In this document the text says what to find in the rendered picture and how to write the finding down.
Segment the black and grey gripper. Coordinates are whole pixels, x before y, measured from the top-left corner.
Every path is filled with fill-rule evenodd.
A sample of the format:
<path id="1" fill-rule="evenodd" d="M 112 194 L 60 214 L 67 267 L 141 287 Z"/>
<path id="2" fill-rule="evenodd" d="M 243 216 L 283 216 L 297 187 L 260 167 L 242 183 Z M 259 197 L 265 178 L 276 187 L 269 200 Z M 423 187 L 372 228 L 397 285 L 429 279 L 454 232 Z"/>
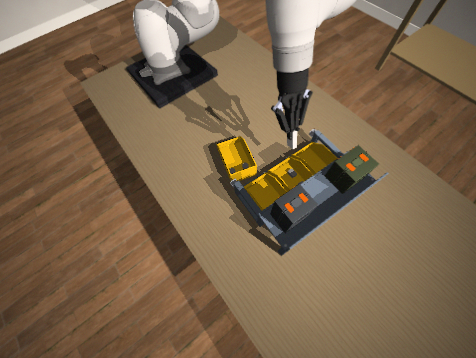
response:
<path id="1" fill-rule="evenodd" d="M 281 130 L 287 133 L 287 146 L 292 149 L 297 147 L 297 131 L 300 130 L 298 126 L 303 124 L 308 103 L 313 94 L 312 91 L 305 89 L 308 86 L 308 74 L 309 68 L 295 73 L 277 71 L 279 96 L 277 104 L 273 105 L 271 110 L 275 112 Z"/>

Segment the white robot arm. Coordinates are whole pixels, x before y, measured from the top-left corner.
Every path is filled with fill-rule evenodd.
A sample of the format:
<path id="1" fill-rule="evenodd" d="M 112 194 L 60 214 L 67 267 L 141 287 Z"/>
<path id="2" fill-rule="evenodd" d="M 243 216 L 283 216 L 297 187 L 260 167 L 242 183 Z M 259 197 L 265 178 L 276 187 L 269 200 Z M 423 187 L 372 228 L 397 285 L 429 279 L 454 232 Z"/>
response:
<path id="1" fill-rule="evenodd" d="M 356 0 L 266 0 L 272 40 L 273 67 L 283 73 L 309 68 L 313 61 L 315 30 Z M 190 73 L 179 52 L 209 34 L 219 21 L 216 0 L 142 0 L 133 11 L 134 30 L 147 60 L 139 71 L 155 85 Z M 147 67 L 148 65 L 148 67 Z M 146 68 L 147 67 L 147 68 Z"/>

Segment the grey metal shelf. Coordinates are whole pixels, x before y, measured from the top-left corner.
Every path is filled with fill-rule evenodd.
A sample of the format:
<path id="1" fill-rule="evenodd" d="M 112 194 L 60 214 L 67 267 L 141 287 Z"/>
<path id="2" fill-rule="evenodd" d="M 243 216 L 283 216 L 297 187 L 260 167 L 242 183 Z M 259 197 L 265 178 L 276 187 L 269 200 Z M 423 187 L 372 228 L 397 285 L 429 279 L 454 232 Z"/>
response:
<path id="1" fill-rule="evenodd" d="M 317 143 L 319 140 L 337 157 L 337 159 L 338 157 L 341 157 L 341 155 L 344 155 L 319 130 L 313 129 L 310 131 L 309 135 L 312 137 L 310 143 Z M 289 156 L 291 157 L 291 155 Z M 358 182 L 356 185 L 354 185 L 352 188 L 342 194 L 325 177 L 325 174 L 328 172 L 328 170 L 336 160 L 334 160 L 322 170 L 320 170 L 319 172 L 317 172 L 316 174 L 314 174 L 313 176 L 311 176 L 306 181 L 300 184 L 307 191 L 307 193 L 309 193 L 309 195 L 316 201 L 318 206 L 307 218 L 305 218 L 303 221 L 301 221 L 299 224 L 297 224 L 295 227 L 293 227 L 286 233 L 284 233 L 284 231 L 270 215 L 274 203 L 272 203 L 270 206 L 261 211 L 255 201 L 243 187 L 261 176 L 262 174 L 264 174 L 265 172 L 267 173 L 269 169 L 276 166 L 282 161 L 272 166 L 271 168 L 258 175 L 243 186 L 239 181 L 236 181 L 236 179 L 233 179 L 230 182 L 231 186 L 235 189 L 235 194 L 238 194 L 238 198 L 252 215 L 257 224 L 260 227 L 265 224 L 270 230 L 270 232 L 273 234 L 273 236 L 276 238 L 276 240 L 279 242 L 279 244 L 282 246 L 278 250 L 281 256 L 288 252 L 290 249 L 292 249 L 294 246 L 296 246 L 299 242 L 301 242 L 311 233 L 313 233 L 316 229 L 326 223 L 329 219 L 339 213 L 342 209 L 348 206 L 351 202 L 357 199 L 360 195 L 362 195 L 364 192 L 366 192 L 368 189 L 370 189 L 373 185 L 375 185 L 388 174 L 385 173 L 378 180 L 368 174 L 360 182 Z"/>

